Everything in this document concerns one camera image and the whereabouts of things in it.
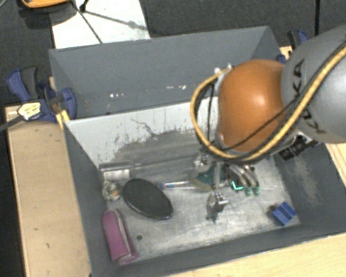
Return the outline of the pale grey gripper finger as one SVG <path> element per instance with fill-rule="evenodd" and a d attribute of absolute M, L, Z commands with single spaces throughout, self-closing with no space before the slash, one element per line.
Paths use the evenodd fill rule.
<path fill-rule="evenodd" d="M 217 203 L 216 203 L 216 193 L 210 193 L 207 199 L 206 208 L 207 208 L 207 220 L 212 221 L 214 224 L 218 218 L 217 212 Z"/>
<path fill-rule="evenodd" d="M 221 192 L 214 192 L 214 203 L 215 208 L 224 208 L 227 204 L 229 204 L 228 199 Z"/>

